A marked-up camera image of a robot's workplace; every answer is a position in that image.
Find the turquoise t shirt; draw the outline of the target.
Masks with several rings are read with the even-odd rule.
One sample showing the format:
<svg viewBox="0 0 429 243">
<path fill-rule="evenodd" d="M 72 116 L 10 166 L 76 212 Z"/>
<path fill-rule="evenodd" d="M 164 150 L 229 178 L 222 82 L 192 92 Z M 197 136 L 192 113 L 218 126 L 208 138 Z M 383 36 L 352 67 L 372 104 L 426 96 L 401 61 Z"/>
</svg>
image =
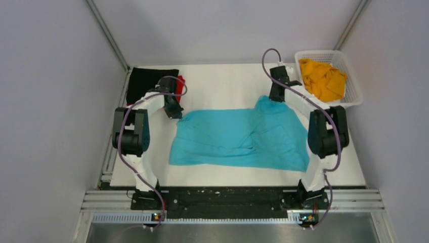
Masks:
<svg viewBox="0 0 429 243">
<path fill-rule="evenodd" d="M 291 108 L 267 96 L 254 108 L 194 110 L 177 123 L 169 164 L 305 172 L 307 135 Z"/>
</svg>

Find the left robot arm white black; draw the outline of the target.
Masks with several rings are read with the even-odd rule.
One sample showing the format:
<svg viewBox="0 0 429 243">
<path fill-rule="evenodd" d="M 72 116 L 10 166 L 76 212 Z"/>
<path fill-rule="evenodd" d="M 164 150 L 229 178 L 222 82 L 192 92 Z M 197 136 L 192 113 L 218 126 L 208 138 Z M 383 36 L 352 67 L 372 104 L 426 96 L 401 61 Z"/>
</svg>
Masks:
<svg viewBox="0 0 429 243">
<path fill-rule="evenodd" d="M 188 88 L 183 79 L 175 76 L 162 77 L 155 88 L 135 103 L 119 107 L 114 112 L 112 145 L 118 156 L 128 167 L 136 180 L 136 189 L 146 192 L 143 203 L 150 209 L 165 211 L 165 201 L 156 188 L 155 176 L 145 152 L 150 145 L 149 118 L 163 110 L 170 119 L 181 119 L 183 108 L 179 98 L 187 94 Z"/>
</svg>

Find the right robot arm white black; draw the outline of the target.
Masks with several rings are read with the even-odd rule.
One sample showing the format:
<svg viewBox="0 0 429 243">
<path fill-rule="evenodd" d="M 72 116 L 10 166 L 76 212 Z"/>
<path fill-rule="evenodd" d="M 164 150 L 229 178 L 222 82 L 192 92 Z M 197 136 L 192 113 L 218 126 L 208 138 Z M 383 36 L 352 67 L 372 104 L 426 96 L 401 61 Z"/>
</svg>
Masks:
<svg viewBox="0 0 429 243">
<path fill-rule="evenodd" d="M 299 180 L 294 200 L 304 209 L 326 208 L 330 203 L 325 191 L 326 174 L 338 169 L 341 152 L 350 143 L 346 110 L 320 101 L 300 82 L 291 81 L 288 69 L 279 65 L 270 68 L 267 76 L 272 80 L 269 98 L 291 105 L 309 122 L 306 144 L 312 158 Z"/>
</svg>

